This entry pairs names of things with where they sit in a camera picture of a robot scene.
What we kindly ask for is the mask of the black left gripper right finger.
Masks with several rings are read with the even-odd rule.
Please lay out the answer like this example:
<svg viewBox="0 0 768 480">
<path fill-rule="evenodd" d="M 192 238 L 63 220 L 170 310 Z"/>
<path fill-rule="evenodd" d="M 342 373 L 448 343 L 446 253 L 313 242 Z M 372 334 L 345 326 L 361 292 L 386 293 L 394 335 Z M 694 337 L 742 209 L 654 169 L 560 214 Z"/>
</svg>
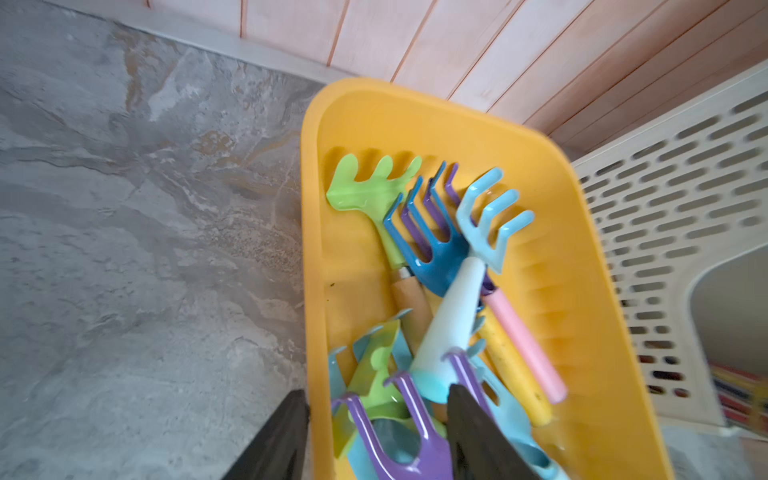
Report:
<svg viewBox="0 0 768 480">
<path fill-rule="evenodd" d="M 485 399 L 463 385 L 449 390 L 447 434 L 454 479 L 538 479 L 503 436 Z"/>
</svg>

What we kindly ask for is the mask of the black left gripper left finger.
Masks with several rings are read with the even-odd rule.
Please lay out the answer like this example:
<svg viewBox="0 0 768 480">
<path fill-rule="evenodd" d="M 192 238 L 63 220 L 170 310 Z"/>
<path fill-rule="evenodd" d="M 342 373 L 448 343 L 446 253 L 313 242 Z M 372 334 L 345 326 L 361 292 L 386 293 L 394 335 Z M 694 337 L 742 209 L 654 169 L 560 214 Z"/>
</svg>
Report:
<svg viewBox="0 0 768 480">
<path fill-rule="evenodd" d="M 290 391 L 223 479 L 301 479 L 309 422 L 305 391 Z"/>
</svg>

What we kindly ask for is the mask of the light blue fork teal handle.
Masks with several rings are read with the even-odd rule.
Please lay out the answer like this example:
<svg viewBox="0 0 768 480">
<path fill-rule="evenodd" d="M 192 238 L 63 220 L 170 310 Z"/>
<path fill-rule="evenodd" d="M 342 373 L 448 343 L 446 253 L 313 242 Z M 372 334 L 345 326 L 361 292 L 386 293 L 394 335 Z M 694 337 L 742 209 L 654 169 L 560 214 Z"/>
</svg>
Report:
<svg viewBox="0 0 768 480">
<path fill-rule="evenodd" d="M 468 349 L 476 378 L 501 432 L 540 479 L 566 479 L 567 472 L 541 448 L 533 429 L 553 419 L 552 405 L 507 333 L 492 315 L 480 315 Z"/>
</svg>

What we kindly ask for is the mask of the purple fork pink handle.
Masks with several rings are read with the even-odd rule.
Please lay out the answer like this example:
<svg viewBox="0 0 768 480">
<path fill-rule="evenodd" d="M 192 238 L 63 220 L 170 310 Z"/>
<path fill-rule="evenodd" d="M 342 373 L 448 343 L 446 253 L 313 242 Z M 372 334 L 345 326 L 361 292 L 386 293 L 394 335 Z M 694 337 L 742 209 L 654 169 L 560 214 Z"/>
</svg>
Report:
<svg viewBox="0 0 768 480">
<path fill-rule="evenodd" d="M 328 357 L 329 381 L 331 399 L 338 398 L 347 390 L 336 356 L 345 350 L 342 346 L 332 350 Z M 337 414 L 337 407 L 331 408 L 333 413 L 334 455 L 337 460 L 347 459 L 356 479 L 377 479 L 378 475 L 369 458 L 366 446 L 357 431 L 354 421 L 349 418 L 348 411 Z M 369 417 L 378 436 L 384 452 L 401 464 L 408 464 L 415 459 L 419 452 L 420 441 L 413 420 L 373 413 Z"/>
</svg>

